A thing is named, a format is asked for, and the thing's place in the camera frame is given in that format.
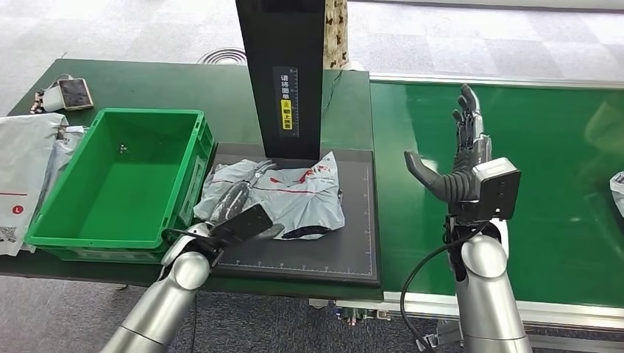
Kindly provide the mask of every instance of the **humanoid robot hand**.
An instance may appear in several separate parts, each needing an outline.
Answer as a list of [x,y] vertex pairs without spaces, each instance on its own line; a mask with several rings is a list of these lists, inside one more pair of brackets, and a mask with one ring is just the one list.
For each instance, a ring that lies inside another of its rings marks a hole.
[[461,86],[457,98],[459,110],[453,111],[456,125],[457,149],[450,174],[438,174],[423,164],[413,151],[405,152],[408,170],[433,195],[443,202],[467,202],[478,199],[477,185],[473,182],[472,169],[491,160],[492,143],[483,134],[483,118],[479,98],[468,85]]

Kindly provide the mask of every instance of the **black cable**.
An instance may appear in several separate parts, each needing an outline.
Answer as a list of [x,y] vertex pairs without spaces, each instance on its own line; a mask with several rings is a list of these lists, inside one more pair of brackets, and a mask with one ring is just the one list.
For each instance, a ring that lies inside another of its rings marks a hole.
[[448,243],[444,246],[439,247],[438,249],[436,249],[435,251],[433,251],[431,254],[427,255],[427,257],[425,257],[424,259],[422,259],[418,265],[416,265],[416,267],[413,269],[413,271],[411,272],[411,274],[409,275],[409,277],[407,278],[407,280],[405,281],[405,284],[403,285],[403,289],[401,290],[401,300],[400,300],[400,309],[401,309],[401,317],[403,318],[405,325],[409,328],[409,330],[411,331],[411,333],[414,334],[414,336],[416,336],[416,339],[425,347],[425,351],[430,352],[430,353],[436,353],[436,351],[433,350],[433,348],[431,347],[431,345],[425,340],[424,337],[422,337],[422,335],[418,332],[418,330],[416,329],[416,327],[414,327],[414,325],[412,325],[412,323],[409,321],[407,314],[405,313],[405,295],[408,292],[408,287],[411,284],[412,279],[414,279],[414,277],[416,276],[416,274],[418,273],[418,271],[420,271],[420,269],[431,259],[433,259],[436,255],[447,251],[448,249],[451,249],[455,246],[459,246],[462,243],[467,242],[468,240],[470,240],[470,238],[474,237],[475,235],[479,234],[481,231],[483,231],[485,229],[485,227],[487,226],[488,222],[483,222],[482,224],[479,224],[479,226],[477,227],[477,229],[473,230],[472,232],[470,232],[469,234],[467,234],[466,236],[459,238],[458,240],[455,240],[451,243]]
[[344,72],[344,70],[340,70],[340,72],[338,72],[338,74],[336,75],[336,77],[334,77],[334,79],[332,81],[332,88],[331,88],[331,91],[330,91],[330,97],[327,99],[327,103],[323,107],[323,110],[321,112],[321,119],[323,119],[325,117],[325,112],[327,112],[327,109],[329,109],[329,107],[330,107],[331,99],[333,97],[333,91],[336,89],[336,86],[338,84],[338,81],[340,81],[340,78],[342,78],[342,73],[343,72]]

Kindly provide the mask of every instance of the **metal frame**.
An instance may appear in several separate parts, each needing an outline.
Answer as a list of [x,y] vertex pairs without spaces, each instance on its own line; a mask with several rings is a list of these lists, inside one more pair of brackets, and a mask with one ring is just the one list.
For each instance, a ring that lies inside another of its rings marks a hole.
[[413,83],[449,83],[479,84],[498,86],[521,86],[535,88],[595,88],[624,89],[624,82],[616,81],[580,81],[571,79],[520,79],[487,76],[447,76],[419,74],[370,73],[371,82],[413,82]]
[[368,0],[372,2],[402,2],[408,4],[455,4],[498,7],[550,7],[559,9],[622,10],[618,0]]
[[[399,292],[383,292],[381,302],[338,300],[336,306],[398,313],[400,295]],[[528,326],[606,332],[624,331],[624,309],[539,302],[517,302],[517,304],[520,318]],[[419,318],[459,319],[455,296],[407,293],[405,311]]]

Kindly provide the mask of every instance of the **yellow label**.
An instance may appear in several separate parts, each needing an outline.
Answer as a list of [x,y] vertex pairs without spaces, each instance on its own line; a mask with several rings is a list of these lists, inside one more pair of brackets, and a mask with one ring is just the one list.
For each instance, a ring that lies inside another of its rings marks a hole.
[[280,101],[282,107],[282,129],[292,130],[292,105],[290,99]]

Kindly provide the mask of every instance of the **white cable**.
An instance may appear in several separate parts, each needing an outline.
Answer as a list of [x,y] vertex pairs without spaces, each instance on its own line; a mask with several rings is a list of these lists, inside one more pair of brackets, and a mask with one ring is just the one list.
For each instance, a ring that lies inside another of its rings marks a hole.
[[67,79],[74,79],[70,74],[62,74],[62,75],[58,76],[56,79],[54,79],[54,81],[52,81],[50,86],[48,86],[45,90],[49,90],[50,88],[52,88],[52,86],[56,85],[58,80],[62,79],[63,77],[67,77]]

